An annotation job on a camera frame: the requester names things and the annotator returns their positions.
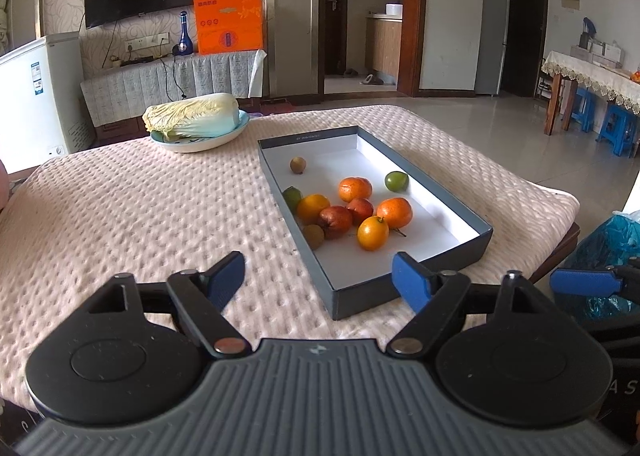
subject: metal pin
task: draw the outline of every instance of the metal pin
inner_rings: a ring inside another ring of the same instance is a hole
[[[413,337],[402,337],[391,343],[391,349],[399,355],[415,355],[422,351],[422,343]]]
[[[216,343],[213,344],[213,349],[223,355],[238,355],[246,348],[245,340],[239,339],[238,337],[224,337],[218,339]]]

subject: gray ribbed panel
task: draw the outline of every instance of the gray ribbed panel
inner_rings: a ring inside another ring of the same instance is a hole
[[[375,341],[264,340],[212,365],[196,392],[149,422],[108,430],[47,420],[24,456],[618,456],[582,422],[546,432],[491,425],[461,410],[422,365]]]
[[[188,97],[230,93],[249,97],[256,50],[175,58],[175,79]],[[94,126],[138,117],[147,107],[180,100],[174,81],[174,58],[113,68],[81,83]]]

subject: blue plastic stool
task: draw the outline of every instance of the blue plastic stool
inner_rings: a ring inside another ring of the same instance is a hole
[[[587,88],[578,88],[575,93],[574,107],[571,118],[582,125],[582,131],[589,133],[593,130],[593,116],[596,110],[596,94]]]
[[[635,136],[636,116],[620,106],[609,103],[600,134],[596,140],[598,142],[602,139],[610,141],[613,144],[613,154],[620,157],[624,149],[629,148],[629,153],[631,153]]]

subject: slipper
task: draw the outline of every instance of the slipper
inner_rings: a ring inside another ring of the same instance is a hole
[[[379,79],[373,74],[367,75],[367,77],[364,78],[364,81],[360,81],[360,84],[375,84],[377,86],[380,86],[381,84],[384,84],[384,83],[385,82],[382,79]]]

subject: floor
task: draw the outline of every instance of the floor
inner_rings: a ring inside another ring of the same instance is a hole
[[[353,93],[360,91],[396,91],[395,84],[360,84],[364,75],[359,77],[343,77],[327,75],[324,77],[324,93]]]
[[[369,104],[406,108],[518,176],[573,194],[580,201],[575,221],[581,239],[612,211],[624,207],[640,170],[640,157],[615,157],[609,143],[597,143],[594,133],[582,133],[575,124],[567,132],[556,126],[554,134],[546,136],[542,132],[546,107],[532,99],[360,99],[324,102],[305,109]]]

